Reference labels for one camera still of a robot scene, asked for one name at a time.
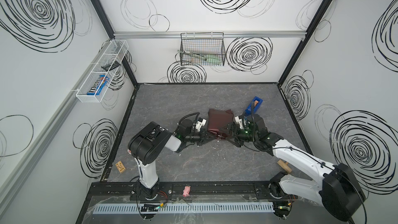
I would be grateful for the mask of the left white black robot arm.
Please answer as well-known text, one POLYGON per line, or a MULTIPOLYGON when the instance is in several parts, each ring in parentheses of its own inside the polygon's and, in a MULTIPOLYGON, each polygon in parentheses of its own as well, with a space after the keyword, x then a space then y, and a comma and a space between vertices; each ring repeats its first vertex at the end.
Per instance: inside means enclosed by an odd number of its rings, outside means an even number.
POLYGON ((216 139, 206 124, 207 120, 196 112, 182 117, 173 132, 152 121, 130 139, 127 152, 137 163, 138 183, 144 196, 152 199, 159 192, 156 159, 164 148, 180 153, 191 145, 202 146, 216 139))

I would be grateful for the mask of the red wrapping paper sheet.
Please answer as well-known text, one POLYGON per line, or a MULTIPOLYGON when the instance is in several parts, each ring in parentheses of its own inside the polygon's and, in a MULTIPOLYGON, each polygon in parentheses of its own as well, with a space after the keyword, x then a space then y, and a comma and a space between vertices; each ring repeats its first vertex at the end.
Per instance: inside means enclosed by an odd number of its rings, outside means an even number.
POLYGON ((208 111, 208 124, 207 131, 218 139, 225 139, 227 135, 223 132, 223 129, 228 126, 229 123, 233 122, 234 113, 232 110, 215 110, 210 109, 208 111))

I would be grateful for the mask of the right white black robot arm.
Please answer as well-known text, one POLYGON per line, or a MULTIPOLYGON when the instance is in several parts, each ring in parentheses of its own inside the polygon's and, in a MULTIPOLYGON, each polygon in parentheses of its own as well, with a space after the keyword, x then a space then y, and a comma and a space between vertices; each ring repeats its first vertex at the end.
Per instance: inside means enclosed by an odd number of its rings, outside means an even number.
POLYGON ((302 179, 279 172, 267 186, 273 198, 298 196, 323 206, 341 222, 350 223, 354 213, 365 208, 366 197, 349 166, 332 164, 294 146, 281 135, 270 132, 259 115, 235 117, 220 132, 235 146, 252 143, 254 151, 266 152, 310 177, 302 179))

